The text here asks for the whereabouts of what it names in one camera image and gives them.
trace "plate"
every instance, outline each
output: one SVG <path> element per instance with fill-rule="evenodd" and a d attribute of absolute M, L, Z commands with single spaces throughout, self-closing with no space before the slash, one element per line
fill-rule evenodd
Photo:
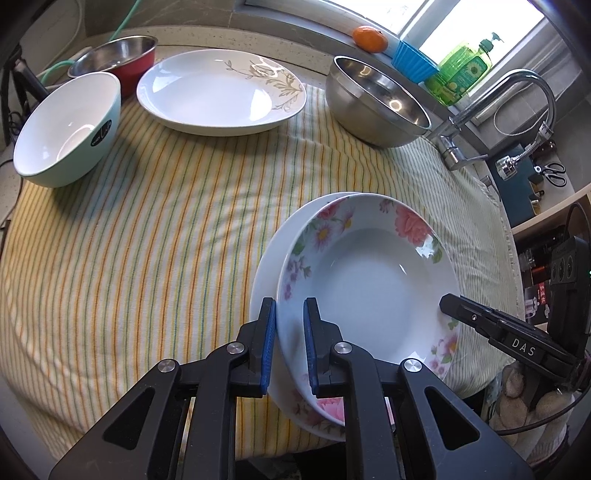
<path fill-rule="evenodd" d="M 303 303 L 316 297 L 323 320 L 374 358 L 425 363 L 439 378 L 457 349 L 457 320 L 439 309 L 459 295 L 452 264 L 427 222 L 390 197 L 356 194 L 332 201 L 292 243 L 277 289 L 277 336 L 301 396 L 339 425 L 340 399 L 316 400 L 308 381 Z"/>
<path fill-rule="evenodd" d="M 306 90 L 273 60 L 208 49 L 154 65 L 139 81 L 137 97 L 167 127 L 231 137 L 263 132 L 291 118 L 304 108 Z"/>
<path fill-rule="evenodd" d="M 256 320 L 264 297 L 275 297 L 281 266 L 301 229 L 322 207 L 353 192 L 329 193 L 316 198 L 294 212 L 275 232 L 261 257 L 252 284 L 249 318 Z M 302 397 L 285 364 L 280 348 L 273 349 L 268 394 L 279 409 L 296 425 L 322 438 L 345 441 L 345 428 L 319 415 Z"/>

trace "stainless steel bowl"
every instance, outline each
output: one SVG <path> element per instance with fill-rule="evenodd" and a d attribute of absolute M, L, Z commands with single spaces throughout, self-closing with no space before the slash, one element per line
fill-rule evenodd
<path fill-rule="evenodd" d="M 147 35 L 117 38 L 79 58 L 68 69 L 68 76 L 75 78 L 90 72 L 111 72 L 151 54 L 157 44 L 155 37 Z"/>
<path fill-rule="evenodd" d="M 352 135 L 378 147 L 401 147 L 429 132 L 424 108 L 390 77 L 362 61 L 335 57 L 326 102 Z"/>

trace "soap bottle label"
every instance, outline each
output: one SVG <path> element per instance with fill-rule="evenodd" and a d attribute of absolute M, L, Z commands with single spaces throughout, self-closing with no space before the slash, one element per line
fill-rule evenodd
<path fill-rule="evenodd" d="M 488 65 L 480 57 L 474 57 L 446 83 L 446 88 L 459 99 L 482 77 L 487 68 Z"/>

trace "scissors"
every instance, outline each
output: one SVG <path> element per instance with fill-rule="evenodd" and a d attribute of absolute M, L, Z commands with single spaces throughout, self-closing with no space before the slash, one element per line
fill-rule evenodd
<path fill-rule="evenodd" d="M 534 170 L 536 173 L 543 175 L 545 179 L 548 180 L 555 187 L 562 188 L 565 187 L 567 184 L 566 178 L 564 178 L 562 175 L 559 175 L 561 173 L 566 173 L 566 168 L 564 167 L 564 165 L 562 165 L 562 163 L 553 161 L 548 163 L 544 167 L 536 165 L 534 167 Z"/>

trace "red bowl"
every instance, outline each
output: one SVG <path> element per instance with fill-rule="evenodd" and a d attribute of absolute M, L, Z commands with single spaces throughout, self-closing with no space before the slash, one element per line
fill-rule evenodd
<path fill-rule="evenodd" d="M 68 69 L 72 78 L 90 72 L 111 72 L 121 83 L 123 98 L 135 93 L 142 75 L 154 65 L 158 39 L 147 35 L 117 38 L 93 48 Z"/>

